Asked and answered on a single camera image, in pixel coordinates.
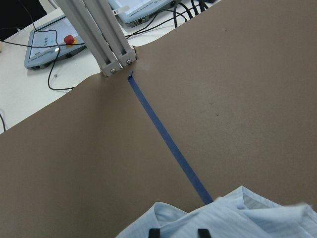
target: light blue fabric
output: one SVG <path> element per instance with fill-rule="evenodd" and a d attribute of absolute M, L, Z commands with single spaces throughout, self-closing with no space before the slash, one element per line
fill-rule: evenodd
<path fill-rule="evenodd" d="M 215 202 L 186 213 L 155 203 L 117 238 L 147 238 L 160 228 L 161 238 L 317 238 L 317 213 L 307 204 L 281 206 L 241 186 Z"/>

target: white table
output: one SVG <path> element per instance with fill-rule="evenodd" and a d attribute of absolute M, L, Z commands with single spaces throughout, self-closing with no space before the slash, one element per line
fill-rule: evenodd
<path fill-rule="evenodd" d="M 191 7 L 189 0 L 184 0 L 187 6 Z M 46 22 L 62 15 L 60 8 L 54 10 L 35 22 L 35 26 L 41 26 Z M 153 27 L 173 16 L 171 12 L 162 12 L 151 24 Z M 182 17 L 178 17 L 178 25 L 184 23 Z M 123 28 L 124 34 L 131 34 L 147 23 L 134 28 Z M 7 39 L 9 42 L 27 44 L 30 25 L 22 31 Z M 153 29 L 147 33 L 131 37 L 129 43 L 132 46 L 141 46 L 152 42 L 174 29 L 173 20 Z M 3 43 L 0 53 L 0 113 L 4 118 L 6 128 L 11 128 L 38 110 L 54 102 L 68 91 L 53 91 L 47 86 L 49 71 L 52 65 L 39 70 L 27 70 L 24 64 L 26 48 Z M 73 87 L 82 82 L 92 74 L 100 72 L 98 64 L 88 49 L 84 49 L 74 57 L 55 64 L 51 75 L 51 86 L 55 88 Z"/>

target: brown table surface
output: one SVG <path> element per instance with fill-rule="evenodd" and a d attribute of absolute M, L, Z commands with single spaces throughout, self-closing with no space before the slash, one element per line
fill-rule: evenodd
<path fill-rule="evenodd" d="M 317 1 L 222 0 L 0 135 L 1 237 L 115 237 L 155 201 L 203 205 L 134 78 L 213 198 L 317 206 Z"/>

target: red button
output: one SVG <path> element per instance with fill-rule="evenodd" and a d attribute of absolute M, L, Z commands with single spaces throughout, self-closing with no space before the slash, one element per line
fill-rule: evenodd
<path fill-rule="evenodd" d="M 64 38 L 64 42 L 67 44 L 67 45 L 71 45 L 73 44 L 75 41 L 74 37 L 72 35 L 68 35 Z"/>

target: blue tape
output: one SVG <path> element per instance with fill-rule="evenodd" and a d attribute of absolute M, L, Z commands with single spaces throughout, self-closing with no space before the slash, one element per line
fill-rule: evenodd
<path fill-rule="evenodd" d="M 140 103 L 142 104 L 143 108 L 145 109 L 145 111 L 149 115 L 149 117 L 152 120 L 153 124 L 155 125 L 155 127 L 159 131 L 161 137 L 163 138 L 163 140 L 165 141 L 165 143 L 169 147 L 170 151 L 174 155 L 174 157 L 177 160 L 177 162 L 180 165 L 180 167 L 183 169 L 183 171 L 186 174 L 186 176 L 189 179 L 189 181 L 194 186 L 196 192 L 198 193 L 198 195 L 200 196 L 202 201 L 205 204 L 209 204 L 209 203 L 213 202 L 213 199 L 211 198 L 211 196 L 209 195 L 209 193 L 207 192 L 207 190 L 203 186 L 202 182 L 199 180 L 199 178 L 197 177 L 197 175 L 195 174 L 193 169 L 190 167 L 190 165 L 188 164 L 188 162 L 184 158 L 183 154 L 180 152 L 180 150 L 178 149 L 177 145 L 174 143 L 173 139 L 168 134 L 168 132 L 165 129 L 164 125 L 162 124 L 162 122 L 160 122 L 159 118 L 157 117 L 157 115 L 153 111 L 151 105 L 148 103 L 147 99 L 143 95 L 143 93 L 142 93 L 141 89 L 139 88 L 138 84 L 135 82 L 134 78 L 132 77 L 132 72 L 128 76 L 128 82 L 130 83 L 134 93 L 138 97 L 138 99 L 139 99 Z"/>

